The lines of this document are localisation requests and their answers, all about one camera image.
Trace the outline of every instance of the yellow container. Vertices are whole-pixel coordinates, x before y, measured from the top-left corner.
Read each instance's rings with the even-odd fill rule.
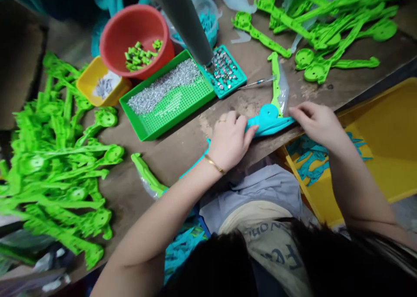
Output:
[[[76,82],[78,90],[96,107],[115,106],[119,99],[132,88],[130,81],[127,78],[122,77],[119,84],[112,90],[106,99],[103,100],[99,96],[94,96],[93,92],[99,79],[103,78],[108,71],[109,69],[107,69],[103,60],[98,56],[89,64]]]
[[[417,193],[417,78],[410,78],[376,97],[339,114],[339,121],[355,138],[362,138],[366,166],[390,203]],[[311,186],[297,172],[297,157],[281,147],[317,219],[329,226],[343,223],[333,195],[330,170]]]

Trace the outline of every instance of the gray pipe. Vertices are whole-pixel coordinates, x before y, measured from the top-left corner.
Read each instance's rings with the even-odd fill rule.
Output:
[[[213,50],[192,0],[156,0],[198,64],[212,68]]]

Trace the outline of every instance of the wooden workbench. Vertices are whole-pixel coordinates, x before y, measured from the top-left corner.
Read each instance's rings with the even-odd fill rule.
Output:
[[[238,38],[230,21],[235,12],[228,9],[221,0],[215,1],[223,12],[219,20],[218,44],[224,44],[228,48],[247,75],[248,82],[270,76],[271,66],[267,57],[271,51],[256,40],[232,45],[230,40]],[[294,56],[289,60],[281,59],[290,85],[289,106],[310,100],[337,110],[416,58],[416,1],[402,1],[401,9],[395,18],[399,24],[399,31],[391,40],[384,43],[372,39],[359,40],[343,56],[344,59],[369,59],[375,56],[381,61],[381,65],[376,69],[332,69],[326,84],[319,87],[317,84],[306,82],[303,72],[295,71]],[[274,36],[268,29],[269,17],[265,13],[257,12],[252,15],[252,23],[283,47],[291,46],[295,34],[284,33]],[[92,59],[86,54],[89,53],[89,40],[90,30],[56,21],[50,24],[48,49],[78,67]],[[332,84],[333,89],[328,89],[329,84]],[[271,98],[271,85],[237,91],[226,99],[210,102],[153,142],[139,141],[123,110],[118,106],[118,126],[106,129],[99,136],[99,140],[124,146],[128,155],[126,160],[112,168],[106,180],[100,183],[100,190],[108,200],[107,207],[114,212],[114,238],[107,243],[97,238],[97,242],[106,247],[105,256],[97,266],[107,261],[127,230],[152,203],[151,197],[142,187],[136,168],[130,160],[130,154],[143,153],[144,160],[160,181],[167,186],[173,185],[206,150],[206,138],[211,136],[212,127],[222,113],[235,109],[240,114],[252,117],[259,113],[262,105],[270,103]],[[89,113],[85,125],[88,126],[92,119],[93,114]],[[255,140],[237,170],[243,170],[259,161],[299,133],[300,128],[293,126],[274,136]],[[87,273],[82,261],[80,259],[80,264],[70,274],[73,282]]]

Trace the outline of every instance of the red bowl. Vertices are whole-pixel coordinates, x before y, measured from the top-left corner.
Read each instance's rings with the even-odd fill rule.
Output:
[[[129,47],[139,41],[145,51],[153,49],[156,40],[163,40],[158,56],[148,66],[136,72],[126,69]],[[146,80],[175,56],[168,26],[158,10],[147,5],[133,5],[119,11],[104,27],[100,39],[100,56],[106,67],[122,77]]]

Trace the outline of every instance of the plastic container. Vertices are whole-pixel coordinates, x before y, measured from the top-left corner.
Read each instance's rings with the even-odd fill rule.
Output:
[[[222,98],[226,97],[227,95],[231,94],[232,92],[234,92],[235,90],[237,90],[243,84],[245,84],[246,81],[248,80],[248,78],[246,77],[245,73],[242,71],[240,66],[237,64],[236,60],[233,59],[233,56],[227,50],[225,45],[221,45],[218,48],[216,48],[216,50],[214,50],[214,55],[216,56],[216,53],[219,52],[219,51],[225,52],[226,55],[232,61],[232,63],[230,65],[236,66],[236,69],[234,69],[233,73],[231,74],[231,75],[235,75],[236,79],[231,80],[231,81],[227,81],[226,83],[222,82],[224,88],[220,89],[219,85],[217,85],[218,80],[212,74],[210,74],[209,72],[204,70],[204,68],[200,65],[199,65],[199,69],[204,74],[204,76],[210,80],[210,82],[212,84],[212,87],[214,89],[214,92],[216,93],[217,97],[219,97],[219,99],[222,99]]]
[[[192,58],[190,52],[188,50],[182,51],[162,69],[120,99],[120,104],[141,141],[155,140],[202,105],[216,97],[213,87],[207,78],[203,76],[201,80],[192,85],[180,86],[169,91],[150,113],[137,116],[128,106],[127,102],[132,96],[148,87],[155,80],[167,74],[188,58]]]
[[[99,79],[103,78],[108,71],[109,69],[107,69],[101,57],[98,56],[88,65],[76,82],[78,90],[96,107],[115,106],[119,99],[132,88],[129,79],[121,77],[119,84],[106,99],[103,100],[99,96],[94,96],[93,92]]]
[[[222,13],[219,12],[213,0],[192,0],[192,3],[194,4],[195,10],[197,11],[200,19],[202,16],[207,15],[214,17],[211,21],[211,28],[205,29],[205,35],[207,36],[210,46],[213,48],[217,42],[218,19],[222,16]],[[184,49],[187,49],[187,46],[182,41],[180,35],[177,33],[171,21],[168,19],[164,12],[162,12],[162,15],[165,17],[166,23],[168,24],[171,40],[174,43],[180,44]]]
[[[339,115],[342,126],[355,138],[367,142],[365,162],[378,186],[390,203],[417,193],[417,78],[410,78],[376,97],[352,107]],[[341,224],[343,217],[333,195],[330,170],[327,169],[313,185],[301,181],[295,163],[285,146],[280,150],[300,183],[317,219],[329,226]]]
[[[156,40],[163,44],[151,64],[136,72],[126,69],[125,52],[139,41],[144,51],[154,51]],[[133,5],[112,17],[100,39],[100,55],[106,67],[114,73],[129,78],[146,80],[174,57],[174,46],[169,39],[164,17],[151,6]]]

